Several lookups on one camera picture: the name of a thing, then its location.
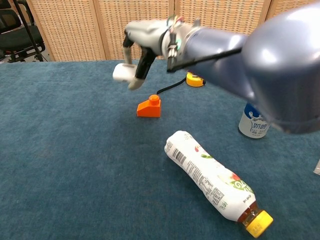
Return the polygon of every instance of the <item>yellow bottle cap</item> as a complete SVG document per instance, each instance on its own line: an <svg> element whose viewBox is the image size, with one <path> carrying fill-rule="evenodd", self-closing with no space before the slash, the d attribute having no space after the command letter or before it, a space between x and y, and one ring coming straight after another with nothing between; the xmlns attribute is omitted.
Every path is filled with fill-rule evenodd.
<svg viewBox="0 0 320 240"><path fill-rule="evenodd" d="M201 77L188 72L186 74L186 83L191 87L202 87L204 85L204 80Z"/></svg>
<svg viewBox="0 0 320 240"><path fill-rule="evenodd" d="M255 238L258 238L274 221L274 219L266 212L260 212L250 224L246 227L246 230Z"/></svg>

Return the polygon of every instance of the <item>black chair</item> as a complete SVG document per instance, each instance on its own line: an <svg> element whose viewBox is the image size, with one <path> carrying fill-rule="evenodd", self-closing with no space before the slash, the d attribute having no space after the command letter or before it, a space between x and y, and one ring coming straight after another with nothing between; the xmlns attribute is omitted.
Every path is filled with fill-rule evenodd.
<svg viewBox="0 0 320 240"><path fill-rule="evenodd" d="M28 28L36 46L41 48L40 51L43 52L46 49L45 44L37 26L35 26L35 21L27 1L18 0L17 2L25 6L31 23ZM16 12L10 8L8 0L0 0L0 51L5 52L6 55L10 55L9 63L23 62L25 58L37 56L37 52L26 28L19 28L22 25L21 21Z"/></svg>

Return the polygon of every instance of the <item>barcode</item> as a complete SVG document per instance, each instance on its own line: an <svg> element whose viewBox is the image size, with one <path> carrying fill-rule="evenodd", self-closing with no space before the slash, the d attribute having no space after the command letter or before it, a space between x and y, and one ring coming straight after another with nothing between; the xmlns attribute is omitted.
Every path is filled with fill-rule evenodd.
<svg viewBox="0 0 320 240"><path fill-rule="evenodd" d="M213 191L211 192L212 196L212 203L214 205L218 205L220 200L225 196L218 188L214 188Z"/></svg>
<svg viewBox="0 0 320 240"><path fill-rule="evenodd" d="M173 151L172 156L177 159L181 164L184 164L184 161L186 160L186 156L182 154L177 148Z"/></svg>

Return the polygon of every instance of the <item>wicker screen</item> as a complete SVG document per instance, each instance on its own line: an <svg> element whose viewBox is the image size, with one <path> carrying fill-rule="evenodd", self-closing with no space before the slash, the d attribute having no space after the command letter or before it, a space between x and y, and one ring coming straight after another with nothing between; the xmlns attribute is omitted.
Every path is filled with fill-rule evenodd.
<svg viewBox="0 0 320 240"><path fill-rule="evenodd" d="M314 2L316 2L316 0L272 0L269 12L267 14L267 19L270 19L290 9Z"/></svg>
<svg viewBox="0 0 320 240"><path fill-rule="evenodd" d="M94 0L105 53L108 59L123 59L122 43L127 23L166 19L174 13L174 0ZM134 45L132 58L140 58Z"/></svg>
<svg viewBox="0 0 320 240"><path fill-rule="evenodd" d="M236 33L251 33L263 23L269 0L175 0L175 11L185 21Z"/></svg>
<svg viewBox="0 0 320 240"><path fill-rule="evenodd" d="M104 60L93 0L28 0L56 61Z"/></svg>

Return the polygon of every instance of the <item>juice bottle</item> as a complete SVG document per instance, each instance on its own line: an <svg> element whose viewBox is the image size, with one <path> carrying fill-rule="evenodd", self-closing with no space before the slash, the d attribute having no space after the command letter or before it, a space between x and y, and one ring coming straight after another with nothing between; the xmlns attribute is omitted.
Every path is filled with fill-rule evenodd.
<svg viewBox="0 0 320 240"><path fill-rule="evenodd" d="M174 133L167 139L164 151L225 218L243 223L253 237L259 237L273 222L265 210L258 208L253 190L210 156L188 132Z"/></svg>

